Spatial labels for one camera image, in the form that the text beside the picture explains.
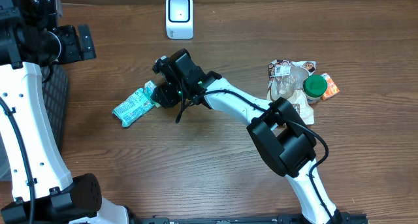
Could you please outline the teal white tissue pack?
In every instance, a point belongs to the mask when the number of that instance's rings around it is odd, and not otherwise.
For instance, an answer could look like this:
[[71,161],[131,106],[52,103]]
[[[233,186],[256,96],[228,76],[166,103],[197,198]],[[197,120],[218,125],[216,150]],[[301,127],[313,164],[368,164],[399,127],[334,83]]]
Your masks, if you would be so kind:
[[156,108],[159,108],[161,105],[152,100],[152,93],[156,87],[152,80],[147,81],[144,85],[144,94]]

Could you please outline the light green wet wipes pack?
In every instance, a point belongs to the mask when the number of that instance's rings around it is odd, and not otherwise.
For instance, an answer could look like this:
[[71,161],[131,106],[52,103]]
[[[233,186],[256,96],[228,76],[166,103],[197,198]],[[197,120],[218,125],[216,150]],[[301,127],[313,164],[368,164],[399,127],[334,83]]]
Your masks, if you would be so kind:
[[154,103],[150,100],[150,96],[143,88],[139,88],[115,107],[112,113],[121,120],[122,127],[129,127],[153,107]]

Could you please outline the brown white snack pouch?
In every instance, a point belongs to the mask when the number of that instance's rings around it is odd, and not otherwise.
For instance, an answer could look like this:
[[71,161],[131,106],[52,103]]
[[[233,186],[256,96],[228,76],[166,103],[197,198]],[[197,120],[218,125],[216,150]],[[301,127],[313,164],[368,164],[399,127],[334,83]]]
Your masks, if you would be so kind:
[[315,61],[288,61],[275,59],[268,64],[266,99],[287,99],[306,125],[314,124],[314,110],[308,104],[303,83],[316,70]]

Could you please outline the green lid seasoning jar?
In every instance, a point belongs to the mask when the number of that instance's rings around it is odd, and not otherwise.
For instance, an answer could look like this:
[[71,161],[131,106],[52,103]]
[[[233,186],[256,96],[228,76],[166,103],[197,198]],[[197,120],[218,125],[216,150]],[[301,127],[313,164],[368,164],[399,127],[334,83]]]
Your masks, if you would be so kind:
[[311,75],[303,82],[303,92],[308,104],[314,104],[320,100],[328,88],[327,81],[321,75]]

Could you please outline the orange tissue pack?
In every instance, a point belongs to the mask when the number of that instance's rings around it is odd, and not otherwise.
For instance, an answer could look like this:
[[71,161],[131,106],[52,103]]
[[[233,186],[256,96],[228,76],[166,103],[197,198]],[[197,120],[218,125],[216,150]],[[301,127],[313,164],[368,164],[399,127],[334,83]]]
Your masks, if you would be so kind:
[[327,82],[327,90],[324,92],[321,98],[323,100],[327,100],[337,95],[340,92],[340,90],[338,89],[337,85],[335,84],[334,80],[330,77],[330,75],[325,72],[321,76]]

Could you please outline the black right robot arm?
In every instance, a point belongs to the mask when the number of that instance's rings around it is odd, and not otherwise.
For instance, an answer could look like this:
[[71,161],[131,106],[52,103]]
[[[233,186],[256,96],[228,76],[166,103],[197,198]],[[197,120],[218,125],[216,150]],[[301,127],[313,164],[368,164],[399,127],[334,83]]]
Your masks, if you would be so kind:
[[309,223],[341,223],[342,215],[329,199],[317,168],[317,143],[325,141],[308,128],[293,105],[280,97],[268,101],[234,87],[222,75],[204,72],[186,49],[155,61],[152,70],[164,83],[152,93],[152,100],[164,108],[203,105],[226,113],[243,123],[261,159],[278,176],[291,184]]

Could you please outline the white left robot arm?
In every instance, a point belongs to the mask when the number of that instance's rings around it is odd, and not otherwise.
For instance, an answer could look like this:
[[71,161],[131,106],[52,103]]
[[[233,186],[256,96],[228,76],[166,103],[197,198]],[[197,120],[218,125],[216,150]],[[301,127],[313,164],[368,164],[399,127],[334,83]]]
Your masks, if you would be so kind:
[[59,0],[1,0],[1,138],[14,200],[5,223],[133,223],[97,178],[66,167],[46,111],[42,68],[94,59],[89,27],[60,26]]

